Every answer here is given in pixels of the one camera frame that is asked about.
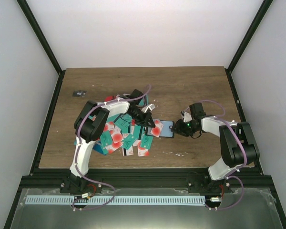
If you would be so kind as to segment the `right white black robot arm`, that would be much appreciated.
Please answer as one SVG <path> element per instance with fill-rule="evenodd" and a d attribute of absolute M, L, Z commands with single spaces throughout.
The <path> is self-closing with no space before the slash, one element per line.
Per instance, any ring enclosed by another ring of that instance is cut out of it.
<path fill-rule="evenodd" d="M 182 118 L 171 127 L 171 132 L 191 138 L 197 132 L 219 137 L 221 157 L 208 168 L 209 176 L 202 180 L 204 190 L 214 192 L 219 187 L 219 180 L 227 179 L 259 160 L 260 152 L 248 122 L 228 122 L 221 116 L 207 115 L 203 102 L 191 104 L 181 111 Z"/>

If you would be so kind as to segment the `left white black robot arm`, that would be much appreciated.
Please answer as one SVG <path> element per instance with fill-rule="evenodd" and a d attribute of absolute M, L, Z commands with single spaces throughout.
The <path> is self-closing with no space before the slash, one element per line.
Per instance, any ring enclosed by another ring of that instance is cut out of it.
<path fill-rule="evenodd" d="M 76 134 L 76 149 L 70 173 L 74 176 L 71 187 L 78 193 L 84 192 L 88 187 L 87 179 L 83 178 L 89 171 L 89 160 L 92 149 L 105 131 L 109 118 L 115 115 L 129 115 L 136 125 L 142 127 L 155 127 L 151 111 L 155 104 L 148 104 L 146 96 L 134 90 L 131 94 L 117 96 L 109 101 L 95 102 L 89 100 L 84 105 L 74 122 Z"/>

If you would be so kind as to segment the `black card holder wallet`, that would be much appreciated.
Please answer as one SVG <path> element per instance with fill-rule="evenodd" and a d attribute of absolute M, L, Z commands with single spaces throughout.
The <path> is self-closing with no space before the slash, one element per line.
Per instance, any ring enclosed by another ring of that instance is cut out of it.
<path fill-rule="evenodd" d="M 165 121 L 154 119 L 155 127 L 148 127 L 145 130 L 145 134 L 147 136 L 153 136 L 157 138 L 174 138 L 174 133 L 172 132 L 172 127 L 174 125 L 174 121 Z"/>

